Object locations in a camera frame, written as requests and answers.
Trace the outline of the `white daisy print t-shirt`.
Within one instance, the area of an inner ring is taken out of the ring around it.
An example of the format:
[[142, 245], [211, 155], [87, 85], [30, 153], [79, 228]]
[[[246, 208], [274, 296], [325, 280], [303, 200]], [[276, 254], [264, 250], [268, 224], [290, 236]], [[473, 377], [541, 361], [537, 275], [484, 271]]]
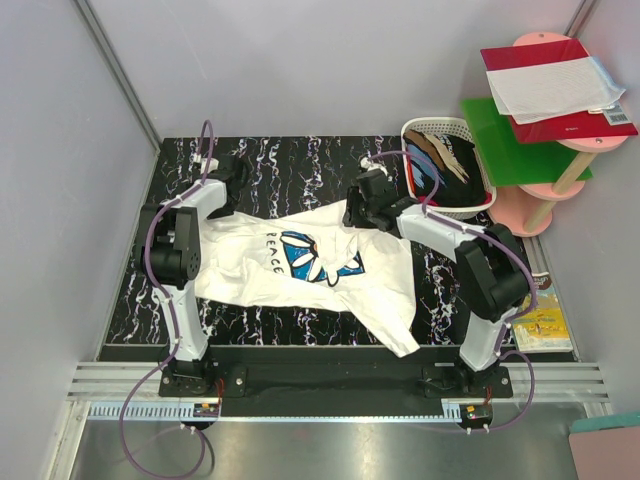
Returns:
[[242, 307], [350, 312], [397, 357], [416, 352], [411, 244], [344, 226], [346, 203], [278, 219], [236, 212], [200, 226], [198, 297]]

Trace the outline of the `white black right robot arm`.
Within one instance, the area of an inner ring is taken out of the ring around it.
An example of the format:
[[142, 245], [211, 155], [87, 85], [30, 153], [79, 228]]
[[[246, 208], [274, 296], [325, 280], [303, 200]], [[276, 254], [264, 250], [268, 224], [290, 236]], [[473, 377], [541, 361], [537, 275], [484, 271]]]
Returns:
[[508, 329], [535, 292], [509, 228], [470, 225], [409, 196], [401, 198], [379, 169], [359, 175], [349, 188], [343, 223], [419, 243], [455, 263], [458, 294], [470, 316], [454, 384], [463, 395], [480, 394], [490, 383], [488, 369], [498, 362]]

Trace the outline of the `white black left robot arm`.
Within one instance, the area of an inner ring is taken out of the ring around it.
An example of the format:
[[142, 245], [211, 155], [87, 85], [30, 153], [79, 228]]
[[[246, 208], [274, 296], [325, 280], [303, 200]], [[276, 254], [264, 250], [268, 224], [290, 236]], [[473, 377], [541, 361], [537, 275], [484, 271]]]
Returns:
[[169, 335], [169, 357], [192, 362], [181, 384], [196, 396], [215, 386], [216, 372], [201, 361], [208, 341], [202, 330], [195, 280], [202, 263], [200, 227], [234, 213], [250, 166], [237, 156], [203, 163], [203, 175], [185, 192], [160, 204], [145, 204], [134, 241], [136, 267], [146, 276]]

